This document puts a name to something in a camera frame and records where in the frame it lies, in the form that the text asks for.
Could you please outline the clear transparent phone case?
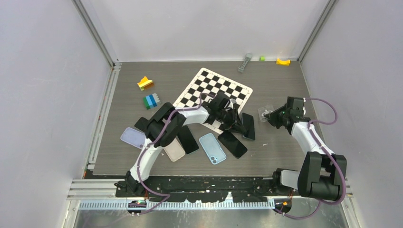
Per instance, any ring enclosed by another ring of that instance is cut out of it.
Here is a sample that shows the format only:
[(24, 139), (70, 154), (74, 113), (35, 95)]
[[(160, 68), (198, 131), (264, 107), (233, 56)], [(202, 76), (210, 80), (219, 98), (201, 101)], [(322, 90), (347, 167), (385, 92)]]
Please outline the clear transparent phone case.
[(259, 109), (258, 109), (259, 120), (260, 120), (261, 122), (266, 122), (266, 121), (264, 121), (264, 119), (263, 119), (263, 115), (264, 115), (264, 114), (271, 114), (273, 111), (274, 111), (274, 107), (273, 107), (273, 105), (271, 105), (271, 104), (259, 108)]

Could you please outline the black phone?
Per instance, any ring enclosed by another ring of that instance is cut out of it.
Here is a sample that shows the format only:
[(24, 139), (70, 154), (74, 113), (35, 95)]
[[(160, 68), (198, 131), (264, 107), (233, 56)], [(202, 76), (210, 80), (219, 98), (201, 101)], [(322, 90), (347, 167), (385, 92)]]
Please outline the black phone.
[(247, 113), (242, 113), (242, 124), (246, 129), (246, 131), (242, 133), (242, 136), (254, 141), (256, 136), (253, 116)]

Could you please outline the light blue phone case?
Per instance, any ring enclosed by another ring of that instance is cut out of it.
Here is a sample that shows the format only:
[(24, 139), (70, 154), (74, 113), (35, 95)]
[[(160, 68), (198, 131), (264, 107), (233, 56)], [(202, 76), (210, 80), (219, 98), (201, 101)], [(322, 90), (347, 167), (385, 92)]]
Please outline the light blue phone case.
[(213, 165), (217, 165), (226, 160), (227, 156), (224, 150), (212, 133), (200, 137), (199, 143)]

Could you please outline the cream phone case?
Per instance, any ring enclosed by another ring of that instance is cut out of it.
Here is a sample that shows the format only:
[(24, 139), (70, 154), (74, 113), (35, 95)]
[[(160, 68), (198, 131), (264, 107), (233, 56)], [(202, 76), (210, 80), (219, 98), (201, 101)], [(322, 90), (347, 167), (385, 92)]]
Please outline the cream phone case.
[(180, 158), (185, 156), (186, 152), (183, 149), (178, 139), (174, 139), (168, 146), (163, 148), (168, 158), (172, 162), (178, 161)]

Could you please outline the lavender phone case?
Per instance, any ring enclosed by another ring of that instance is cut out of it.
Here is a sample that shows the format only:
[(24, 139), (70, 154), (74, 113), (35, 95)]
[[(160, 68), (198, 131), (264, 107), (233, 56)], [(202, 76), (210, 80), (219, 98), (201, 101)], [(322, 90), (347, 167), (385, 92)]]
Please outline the lavender phone case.
[(135, 148), (142, 149), (145, 143), (146, 136), (143, 132), (140, 132), (136, 129), (127, 127), (122, 135), (120, 136), (120, 140), (134, 146)]

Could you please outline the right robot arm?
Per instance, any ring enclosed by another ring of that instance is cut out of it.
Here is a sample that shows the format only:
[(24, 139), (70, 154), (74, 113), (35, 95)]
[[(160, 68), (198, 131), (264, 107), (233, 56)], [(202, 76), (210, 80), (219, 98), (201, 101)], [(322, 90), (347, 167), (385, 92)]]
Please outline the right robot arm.
[(299, 171), (278, 168), (273, 172), (271, 188), (278, 195), (296, 190), (302, 197), (336, 205), (346, 195), (347, 160), (320, 138), (314, 126), (317, 121), (305, 116), (306, 101), (307, 98), (288, 97), (282, 107), (261, 115), (277, 129), (285, 127), (305, 153)]

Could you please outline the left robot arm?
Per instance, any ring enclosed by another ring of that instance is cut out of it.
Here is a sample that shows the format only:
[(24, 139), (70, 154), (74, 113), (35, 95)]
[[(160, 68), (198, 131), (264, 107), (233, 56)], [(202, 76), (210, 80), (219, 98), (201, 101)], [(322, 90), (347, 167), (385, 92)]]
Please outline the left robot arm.
[(124, 180), (114, 185), (135, 197), (142, 196), (145, 190), (154, 193), (145, 181), (150, 177), (150, 171), (163, 148), (174, 141), (183, 126), (214, 121), (221, 122), (224, 129), (230, 132), (247, 131), (237, 108), (223, 92), (216, 95), (201, 93), (199, 104), (193, 107), (176, 107), (169, 102), (163, 104), (147, 122), (144, 144), (135, 164), (127, 171)]

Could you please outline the black white checkerboard mat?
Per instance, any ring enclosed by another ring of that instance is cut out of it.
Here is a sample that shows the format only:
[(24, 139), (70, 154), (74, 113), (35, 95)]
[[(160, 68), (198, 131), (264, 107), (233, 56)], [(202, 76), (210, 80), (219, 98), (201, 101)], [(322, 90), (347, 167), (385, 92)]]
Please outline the black white checkerboard mat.
[(173, 106), (187, 118), (184, 126), (201, 124), (221, 134), (225, 131), (219, 121), (221, 110), (238, 108), (240, 114), (252, 93), (251, 87), (201, 68)]

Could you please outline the yellow arch block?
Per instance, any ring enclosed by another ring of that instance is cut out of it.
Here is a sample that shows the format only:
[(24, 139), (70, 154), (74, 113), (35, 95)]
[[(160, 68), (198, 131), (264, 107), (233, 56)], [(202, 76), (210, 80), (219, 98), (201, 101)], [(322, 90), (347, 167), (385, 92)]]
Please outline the yellow arch block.
[(277, 58), (277, 60), (276, 60), (276, 64), (282, 65), (282, 66), (289, 66), (290, 63), (291, 63), (290, 59), (282, 60), (280, 58)]

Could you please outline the green blue brick stack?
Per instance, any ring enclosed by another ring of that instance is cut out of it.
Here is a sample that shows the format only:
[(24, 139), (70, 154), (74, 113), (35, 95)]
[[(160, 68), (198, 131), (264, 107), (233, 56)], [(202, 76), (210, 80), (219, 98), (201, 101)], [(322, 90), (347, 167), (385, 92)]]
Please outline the green blue brick stack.
[(147, 95), (143, 98), (144, 106), (147, 110), (157, 107), (161, 104), (161, 100), (157, 93)]

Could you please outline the yellow orange brick stack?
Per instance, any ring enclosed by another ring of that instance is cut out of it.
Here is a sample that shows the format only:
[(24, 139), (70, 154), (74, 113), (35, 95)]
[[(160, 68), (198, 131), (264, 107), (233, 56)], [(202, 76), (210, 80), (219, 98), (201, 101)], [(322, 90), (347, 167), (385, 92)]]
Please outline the yellow orange brick stack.
[(138, 87), (141, 91), (144, 91), (154, 85), (154, 81), (144, 76), (138, 83)]

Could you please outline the grey metal bracket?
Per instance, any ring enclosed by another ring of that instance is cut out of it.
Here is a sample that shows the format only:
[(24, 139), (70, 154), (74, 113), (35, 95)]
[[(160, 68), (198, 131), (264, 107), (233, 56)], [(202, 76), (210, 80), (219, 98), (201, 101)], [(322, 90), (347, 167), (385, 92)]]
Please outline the grey metal bracket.
[(253, 55), (251, 53), (247, 53), (244, 57), (242, 64), (238, 67), (238, 72), (243, 73), (246, 65), (251, 61)]

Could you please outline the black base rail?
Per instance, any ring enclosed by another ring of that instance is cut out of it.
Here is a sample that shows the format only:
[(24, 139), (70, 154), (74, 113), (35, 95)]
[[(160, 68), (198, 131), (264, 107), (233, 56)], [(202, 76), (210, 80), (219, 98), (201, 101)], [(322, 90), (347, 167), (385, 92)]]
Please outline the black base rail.
[(151, 202), (260, 202), (264, 197), (297, 196), (297, 190), (277, 186), (271, 177), (151, 176), (140, 184), (125, 178), (114, 184), (118, 198), (142, 198)]

